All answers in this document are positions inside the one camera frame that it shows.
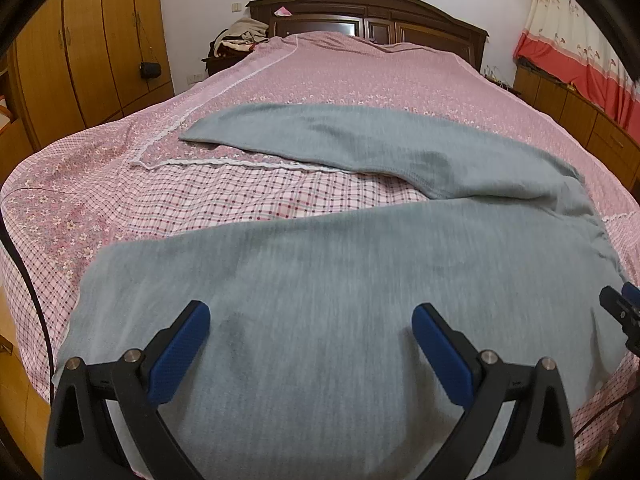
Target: headboard panel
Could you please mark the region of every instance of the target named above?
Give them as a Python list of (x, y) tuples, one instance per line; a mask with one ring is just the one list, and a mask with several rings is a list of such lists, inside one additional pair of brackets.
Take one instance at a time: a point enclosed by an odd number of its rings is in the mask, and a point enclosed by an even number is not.
[[(293, 16), (275, 16), (285, 6)], [(420, 0), (254, 0), (251, 17), (270, 36), (333, 30), (373, 43), (407, 41), (458, 54), (480, 70), (488, 33)]]

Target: curtain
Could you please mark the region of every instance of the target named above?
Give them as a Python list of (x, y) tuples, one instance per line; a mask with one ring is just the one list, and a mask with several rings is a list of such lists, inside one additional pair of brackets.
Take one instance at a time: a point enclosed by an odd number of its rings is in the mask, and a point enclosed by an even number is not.
[(602, 108), (640, 142), (640, 86), (575, 0), (533, 0), (514, 58), (524, 56)]

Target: bed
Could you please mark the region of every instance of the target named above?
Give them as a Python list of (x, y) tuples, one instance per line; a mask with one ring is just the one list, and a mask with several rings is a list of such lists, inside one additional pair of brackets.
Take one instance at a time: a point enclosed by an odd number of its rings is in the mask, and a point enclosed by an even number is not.
[[(292, 16), (276, 17), (285, 6)], [(239, 64), (133, 116), (48, 146), (2, 187), (8, 230), (47, 319), (54, 352), (69, 330), (84, 271), (101, 248), (227, 222), (302, 218), (424, 200), (379, 174), (318, 168), (228, 146), (184, 144), (196, 120), (243, 103), (388, 107), (445, 118), (546, 150), (577, 168), (631, 281), (640, 278), (639, 206), (622, 184), (551, 118), (478, 70), (487, 33), (418, 0), (255, 0), (271, 40)], [(47, 397), (47, 358), (20, 275), (0, 271), (24, 367)], [(627, 354), (574, 413), (579, 427), (626, 391), (638, 369)], [(616, 429), (610, 410), (577, 441), (578, 461)]]

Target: floral bedspread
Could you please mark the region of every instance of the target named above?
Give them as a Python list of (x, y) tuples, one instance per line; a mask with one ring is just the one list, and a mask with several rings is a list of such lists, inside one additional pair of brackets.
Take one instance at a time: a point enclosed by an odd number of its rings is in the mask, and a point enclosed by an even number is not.
[[(455, 54), (311, 32), (273, 38), (188, 92), (59, 140), (16, 168), (0, 192), (0, 205), (38, 292), (54, 352), (68, 330), (82, 273), (105, 245), (224, 222), (300, 218), (426, 200), (393, 177), (178, 141), (197, 119), (250, 102), (397, 108), (547, 150), (584, 176), (623, 267), (638, 282), (638, 204), (551, 118), (489, 83)], [(23, 363), (34, 387), (46, 397), (48, 368), (38, 319), (4, 250), (0, 272)], [(574, 426), (624, 393), (636, 370), (637, 360), (628, 354), (590, 402), (574, 413)], [(582, 434), (578, 460), (615, 431), (617, 414), (610, 410)]]

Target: silver bolt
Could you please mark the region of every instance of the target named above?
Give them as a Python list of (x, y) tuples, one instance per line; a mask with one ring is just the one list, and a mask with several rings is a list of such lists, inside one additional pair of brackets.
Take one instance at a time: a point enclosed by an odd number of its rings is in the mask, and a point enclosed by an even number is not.
[(541, 363), (545, 370), (551, 371), (556, 369), (556, 362), (551, 357), (543, 357)]
[(124, 352), (124, 360), (127, 363), (135, 363), (142, 356), (142, 352), (137, 348), (132, 348)]
[(75, 370), (79, 366), (80, 366), (80, 358), (79, 357), (72, 357), (65, 364), (65, 368), (67, 370)]
[(493, 365), (498, 362), (498, 354), (495, 353), (493, 350), (484, 350), (480, 354), (480, 358), (482, 359), (482, 361), (484, 361), (488, 365)]

